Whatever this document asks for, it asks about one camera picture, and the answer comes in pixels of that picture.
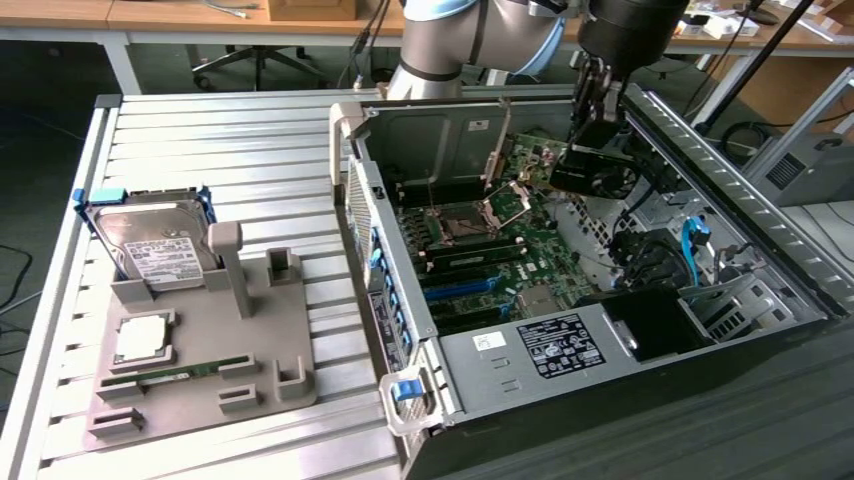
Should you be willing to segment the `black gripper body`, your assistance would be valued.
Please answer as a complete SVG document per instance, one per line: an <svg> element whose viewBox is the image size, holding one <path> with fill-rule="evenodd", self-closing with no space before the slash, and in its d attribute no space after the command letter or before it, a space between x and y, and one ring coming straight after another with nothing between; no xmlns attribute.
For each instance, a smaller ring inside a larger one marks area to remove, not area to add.
<svg viewBox="0 0 854 480"><path fill-rule="evenodd" d="M681 0L587 1L579 45L612 71L635 71L662 57L686 9Z"/></svg>

